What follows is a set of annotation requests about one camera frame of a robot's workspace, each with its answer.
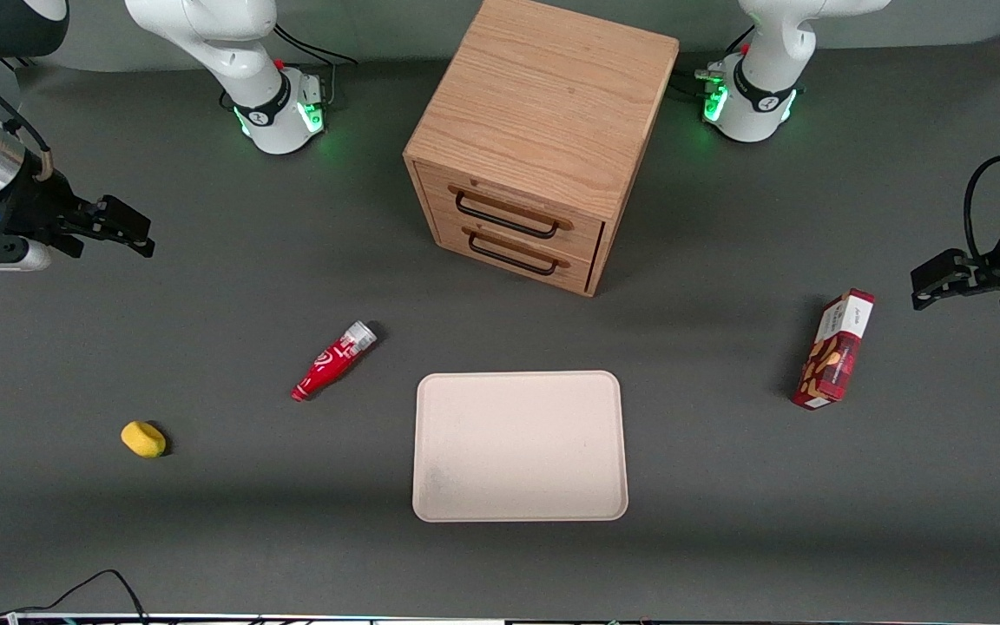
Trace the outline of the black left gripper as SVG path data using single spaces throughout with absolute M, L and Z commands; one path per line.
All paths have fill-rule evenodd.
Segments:
M 974 261 L 964 250 L 950 248 L 912 270 L 913 310 L 921 312 L 940 300 L 972 296 L 975 290 L 975 262 L 977 283 L 992 290 L 1000 290 L 1000 236 L 989 252 L 979 253 L 975 227 L 970 221 L 969 250 Z

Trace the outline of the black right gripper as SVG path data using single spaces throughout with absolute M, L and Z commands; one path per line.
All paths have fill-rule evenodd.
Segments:
M 154 257 L 152 221 L 114 195 L 94 206 L 73 194 L 66 178 L 35 181 L 22 173 L 0 190 L 0 266 L 48 266 L 53 252 L 81 256 L 84 237 Z

